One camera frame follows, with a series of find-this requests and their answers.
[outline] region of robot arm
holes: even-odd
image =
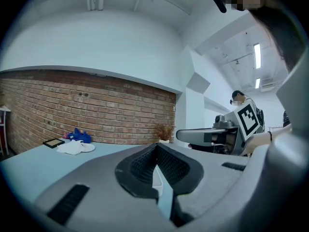
[[[246,102],[233,112],[218,115],[212,128],[179,130],[176,137],[191,144],[192,149],[239,156],[259,127],[252,104]]]

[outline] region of table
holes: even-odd
[[[101,156],[126,150],[136,145],[112,145],[92,143],[96,149],[76,156],[59,153],[41,145],[7,160],[0,162],[3,173],[12,192],[34,203],[38,196],[51,184],[73,171],[83,163]],[[163,194],[159,198],[158,208],[169,219],[173,190],[159,170],[163,181]]]
[[[6,129],[5,129],[5,119],[6,119],[6,112],[10,112],[11,110],[8,109],[6,106],[2,106],[0,107],[0,111],[3,112],[3,123],[0,120],[0,126],[3,127],[3,131],[4,131],[4,143],[5,143],[5,148],[6,148],[6,154],[9,155],[9,148],[8,148],[8,144],[6,142]],[[0,149],[1,149],[1,153],[4,156],[4,152],[2,149],[2,143],[1,143],[1,137],[0,137]]]

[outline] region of person's arm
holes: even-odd
[[[286,133],[289,132],[291,130],[292,126],[291,124],[282,128],[281,130],[276,130],[274,132],[272,132],[272,140],[275,140],[276,137],[278,137],[278,135],[282,134],[282,133]],[[241,155],[246,155],[246,154],[252,154],[253,151],[255,150],[255,148],[261,146],[261,145],[268,145],[270,144],[270,134],[269,132],[265,132],[265,133],[259,133],[259,134],[254,134],[252,135],[248,141],[247,141],[247,145],[244,149],[244,151],[242,152]]]

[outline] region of vase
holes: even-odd
[[[159,140],[159,143],[164,143],[164,144],[168,144],[169,143],[169,140],[166,140],[166,141],[164,141],[164,140]]]

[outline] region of fluorescent light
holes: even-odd
[[[255,52],[255,66],[257,69],[261,67],[261,46],[260,44],[256,44],[254,46],[254,52]]]
[[[260,81],[261,81],[261,78],[257,78],[256,83],[255,83],[255,88],[260,87]]]

